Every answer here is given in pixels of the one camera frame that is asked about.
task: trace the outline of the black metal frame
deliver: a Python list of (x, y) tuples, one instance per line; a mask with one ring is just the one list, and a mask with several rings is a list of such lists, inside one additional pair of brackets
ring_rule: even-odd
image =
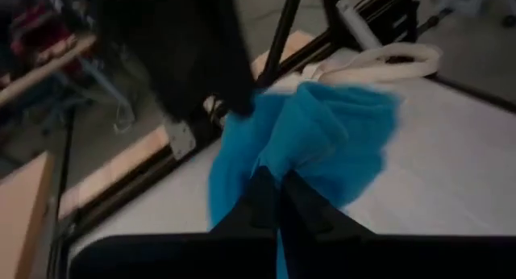
[[(281, 19), (264, 71), (258, 79), (260, 86), (269, 86), (279, 77), (289, 72), (301, 70), (311, 62), (328, 58), (341, 47), (346, 46), (360, 50), (358, 43), (340, 21), (339, 13), (335, 7), (339, 0), (323, 0), (329, 25), (327, 30), (314, 38), (304, 48), (280, 63), (281, 54), (300, 1), (285, 1), (285, 7), (281, 13)], [(414, 0), (368, 0), (361, 4), (357, 10), (368, 22), (378, 39), (382, 43), (387, 44), (400, 38), (409, 42), (414, 42), (417, 39), (422, 30), (418, 28), (417, 8), (418, 2)], [(404, 21), (400, 22), (397, 27), (393, 27), (392, 25), (400, 18), (404, 18)], [(516, 106), (503, 99), (472, 90), (467, 86), (450, 82), (441, 77), (433, 76), (428, 78), (436, 81), (439, 85), (452, 88), (462, 94), (467, 94), (482, 102), (516, 114)], [(192, 153), (181, 160), (174, 160), (171, 157), (169, 147), (160, 150), (156, 155), (124, 177), (120, 183), (106, 191), (101, 197), (75, 211), (64, 221), (59, 222), (59, 231), (52, 245), (52, 255), (48, 265), (48, 278), (66, 278), (69, 248), (79, 237), (102, 223), (114, 212), (155, 185), (164, 176), (171, 173), (184, 161), (200, 152), (220, 136), (220, 131), (216, 130), (216, 126), (212, 124), (208, 117), (197, 118), (192, 121), (197, 121), (194, 125), (190, 124), (190, 126), (193, 126), (194, 134), (198, 141), (198, 147)]]
[[(69, 164), (70, 164), (70, 153), (72, 151), (72, 141), (73, 141), (73, 126), (75, 123), (75, 109), (71, 108), (65, 113), (65, 128), (66, 128), (66, 136), (64, 138), (64, 149), (63, 149), (63, 160), (61, 162), (61, 168), (60, 168), (60, 176), (59, 176), (59, 185), (57, 186), (57, 194), (56, 198), (60, 198), (60, 196), (66, 191), (66, 181), (68, 180), (68, 172), (69, 172)], [(56, 200), (56, 208), (54, 210), (54, 213), (52, 214), (53, 222), (54, 222), (54, 229), (52, 229), (53, 236), (52, 238), (56, 237), (56, 225), (58, 222), (58, 215), (59, 215), (59, 205), (60, 205), (60, 199)], [(48, 272), (51, 270), (49, 268), (50, 266), (53, 266), (55, 264), (55, 259), (57, 258), (56, 252), (58, 252), (58, 248), (52, 247), (50, 249), (50, 254), (48, 256), (48, 267), (47, 267), (47, 277)]]

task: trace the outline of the wooden board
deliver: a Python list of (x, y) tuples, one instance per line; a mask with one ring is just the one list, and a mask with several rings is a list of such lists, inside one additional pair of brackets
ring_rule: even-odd
[(30, 89), (33, 85), (50, 76), (58, 69), (67, 65), (78, 55), (88, 50), (94, 43), (94, 35), (86, 35), (77, 39), (75, 47), (66, 52), (63, 56), (51, 60), (47, 64), (33, 69), (23, 77), (11, 82), (4, 90), (0, 91), (0, 106), (5, 106), (8, 102), (17, 98), (21, 93)]
[[(287, 44), (281, 59), (291, 56), (307, 45), (313, 37), (302, 31), (295, 31), (287, 39)], [(268, 52), (258, 56), (252, 63), (255, 77), (262, 71), (267, 60)], [(145, 137), (136, 141), (129, 148), (119, 153), (113, 160), (91, 173), (83, 181), (68, 189), (60, 200), (59, 219), (65, 218), (74, 210), (95, 199), (104, 190), (109, 189), (120, 178), (132, 169), (156, 154), (169, 143), (169, 137), (164, 126), (159, 126)]]
[(164, 126), (161, 125), (120, 152), (112, 160), (107, 161), (101, 168), (92, 172), (61, 196), (59, 219), (96, 198), (167, 144), (169, 144), (169, 137)]
[[(314, 37), (303, 31), (295, 31), (289, 35), (287, 43), (285, 44), (285, 50), (281, 54), (280, 61), (287, 59), (293, 55), (299, 49), (305, 47)], [(265, 62), (267, 61), (268, 51), (258, 56), (251, 64), (251, 70), (255, 78), (264, 70)]]
[(0, 278), (25, 279), (43, 226), (52, 178), (49, 153), (14, 171), (0, 182)]

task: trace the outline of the blue towel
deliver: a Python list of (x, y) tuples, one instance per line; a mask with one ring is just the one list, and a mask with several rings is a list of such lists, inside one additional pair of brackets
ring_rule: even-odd
[(257, 94), (254, 103), (250, 118), (227, 116), (210, 173), (213, 225), (261, 165), (277, 181), (295, 169), (337, 208), (357, 199), (381, 171), (382, 148), (396, 127), (393, 95), (307, 81), (293, 95)]

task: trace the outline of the metal bracket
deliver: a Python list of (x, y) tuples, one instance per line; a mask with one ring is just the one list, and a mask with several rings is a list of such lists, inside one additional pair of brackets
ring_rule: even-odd
[(163, 124), (169, 135), (169, 143), (174, 158), (180, 160), (195, 149), (195, 136), (185, 121), (172, 122), (167, 117), (164, 117)]

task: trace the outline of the white table surface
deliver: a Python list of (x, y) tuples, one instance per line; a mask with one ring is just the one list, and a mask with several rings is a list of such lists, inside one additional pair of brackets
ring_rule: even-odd
[[(516, 115), (426, 79), (395, 85), (404, 98), (387, 167), (345, 210), (379, 233), (516, 235)], [(140, 195), (72, 252), (120, 234), (206, 231), (216, 142)]]

